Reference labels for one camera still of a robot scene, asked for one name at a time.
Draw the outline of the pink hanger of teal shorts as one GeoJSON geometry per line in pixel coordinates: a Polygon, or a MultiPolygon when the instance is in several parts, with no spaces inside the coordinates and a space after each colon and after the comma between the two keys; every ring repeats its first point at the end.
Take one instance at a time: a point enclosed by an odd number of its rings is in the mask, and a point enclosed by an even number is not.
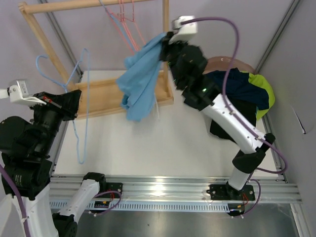
{"type": "Polygon", "coordinates": [[[131,34],[131,32],[128,28],[128,25],[126,23],[126,18],[124,16],[124,2],[122,0],[119,0],[118,2],[119,2],[119,6],[120,6],[120,21],[123,25],[123,28],[127,34],[128,39],[133,47],[133,50],[137,51],[137,49],[138,49],[137,43],[135,42],[135,40],[132,37],[132,34],[131,34]]]}

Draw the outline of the light blue shorts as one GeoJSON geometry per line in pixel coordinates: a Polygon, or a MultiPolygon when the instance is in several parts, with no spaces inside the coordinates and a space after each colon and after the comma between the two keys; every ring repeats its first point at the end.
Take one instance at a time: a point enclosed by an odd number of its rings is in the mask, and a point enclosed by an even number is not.
{"type": "Polygon", "coordinates": [[[155,103],[155,87],[162,61],[160,53],[161,33],[148,41],[140,51],[124,60],[126,72],[116,80],[123,93],[121,106],[126,110],[126,119],[141,121],[152,111],[155,103]]]}

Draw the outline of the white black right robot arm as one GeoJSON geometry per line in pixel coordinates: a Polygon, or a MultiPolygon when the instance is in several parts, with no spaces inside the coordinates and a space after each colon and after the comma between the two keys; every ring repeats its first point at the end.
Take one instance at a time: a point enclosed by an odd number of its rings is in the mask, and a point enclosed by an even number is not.
{"type": "Polygon", "coordinates": [[[224,190],[210,187],[207,192],[214,200],[242,200],[246,182],[275,141],[274,135],[256,129],[203,73],[207,59],[198,46],[183,41],[170,43],[164,39],[160,60],[168,63],[175,87],[182,92],[187,104],[218,123],[239,146],[232,160],[232,175],[224,190]]]}

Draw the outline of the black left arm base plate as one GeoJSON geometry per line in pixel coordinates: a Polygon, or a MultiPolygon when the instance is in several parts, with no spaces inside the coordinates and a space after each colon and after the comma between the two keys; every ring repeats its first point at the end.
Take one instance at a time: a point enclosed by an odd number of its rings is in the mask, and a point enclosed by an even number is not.
{"type": "MultiPolygon", "coordinates": [[[[122,194],[123,183],[114,183],[114,182],[106,183],[105,187],[101,189],[100,193],[109,192],[109,191],[117,191],[122,194]]],[[[100,196],[100,198],[113,199],[113,198],[119,198],[119,195],[116,193],[108,193],[108,194],[103,194],[102,196],[100,196]]]]}

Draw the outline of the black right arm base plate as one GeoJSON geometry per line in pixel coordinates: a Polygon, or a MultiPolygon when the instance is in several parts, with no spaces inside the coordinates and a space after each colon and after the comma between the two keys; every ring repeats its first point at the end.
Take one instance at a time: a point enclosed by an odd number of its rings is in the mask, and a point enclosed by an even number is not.
{"type": "Polygon", "coordinates": [[[212,200],[238,200],[242,201],[244,195],[246,200],[254,201],[255,193],[252,185],[244,185],[241,190],[232,188],[228,183],[226,184],[211,184],[206,193],[211,196],[212,200]]]}

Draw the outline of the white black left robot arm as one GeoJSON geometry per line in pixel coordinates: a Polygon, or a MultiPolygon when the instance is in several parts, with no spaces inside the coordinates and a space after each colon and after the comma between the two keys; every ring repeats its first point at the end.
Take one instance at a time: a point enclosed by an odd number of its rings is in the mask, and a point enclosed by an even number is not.
{"type": "Polygon", "coordinates": [[[34,112],[32,122],[12,116],[0,124],[2,184],[27,237],[74,237],[90,201],[107,192],[105,175],[89,172],[70,203],[51,213],[49,152],[61,123],[77,117],[80,96],[80,90],[60,95],[37,93],[27,99],[34,112]]]}

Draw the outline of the pink hanger of black shorts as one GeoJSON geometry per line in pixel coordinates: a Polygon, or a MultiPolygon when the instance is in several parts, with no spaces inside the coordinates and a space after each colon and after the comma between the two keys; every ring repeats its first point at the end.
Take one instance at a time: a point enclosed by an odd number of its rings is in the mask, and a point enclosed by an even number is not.
{"type": "Polygon", "coordinates": [[[118,19],[118,23],[115,23],[112,19],[111,22],[113,23],[114,27],[116,28],[116,30],[118,31],[119,35],[121,36],[121,38],[123,39],[123,41],[125,42],[125,44],[127,45],[127,47],[129,48],[129,50],[131,51],[131,53],[135,53],[136,51],[133,50],[133,47],[127,37],[127,34],[123,28],[123,25],[120,21],[120,12],[118,15],[115,15],[114,16],[118,19]]]}

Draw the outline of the navy blue shorts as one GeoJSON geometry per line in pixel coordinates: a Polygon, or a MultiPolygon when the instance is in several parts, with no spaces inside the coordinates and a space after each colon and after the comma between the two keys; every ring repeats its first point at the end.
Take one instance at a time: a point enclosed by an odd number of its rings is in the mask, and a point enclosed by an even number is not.
{"type": "Polygon", "coordinates": [[[238,68],[230,70],[227,83],[226,83],[226,95],[234,99],[241,99],[245,84],[248,82],[248,73],[239,71],[238,68]]]}

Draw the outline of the black shorts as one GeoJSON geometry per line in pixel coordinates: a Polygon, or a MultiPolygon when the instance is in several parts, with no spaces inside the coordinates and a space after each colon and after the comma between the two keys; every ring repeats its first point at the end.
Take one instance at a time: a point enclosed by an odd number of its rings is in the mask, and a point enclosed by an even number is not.
{"type": "MultiPolygon", "coordinates": [[[[255,104],[228,97],[232,105],[253,125],[256,126],[256,110],[255,104]]],[[[210,134],[224,140],[235,140],[215,121],[212,121],[209,129],[210,134]]]]}

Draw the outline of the lime green shorts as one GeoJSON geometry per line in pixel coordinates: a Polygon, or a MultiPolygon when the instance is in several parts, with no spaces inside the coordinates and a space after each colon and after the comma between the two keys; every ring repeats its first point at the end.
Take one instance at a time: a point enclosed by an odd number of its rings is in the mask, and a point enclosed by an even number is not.
{"type": "Polygon", "coordinates": [[[256,106],[256,119],[261,119],[274,105],[276,98],[272,86],[260,74],[248,73],[248,82],[245,84],[241,99],[256,106]]]}

